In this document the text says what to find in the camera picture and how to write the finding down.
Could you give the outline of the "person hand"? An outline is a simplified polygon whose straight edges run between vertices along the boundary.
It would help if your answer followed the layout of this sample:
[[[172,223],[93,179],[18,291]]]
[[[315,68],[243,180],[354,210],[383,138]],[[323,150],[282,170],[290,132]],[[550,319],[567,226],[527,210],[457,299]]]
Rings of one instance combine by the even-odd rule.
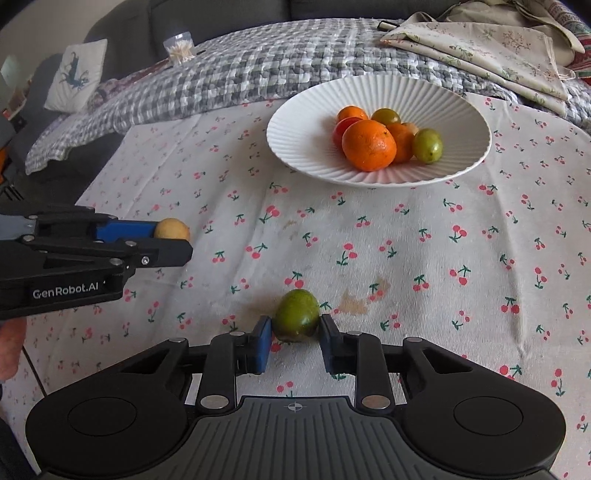
[[[0,328],[1,381],[9,380],[17,373],[26,331],[26,318],[11,319],[2,323]]]

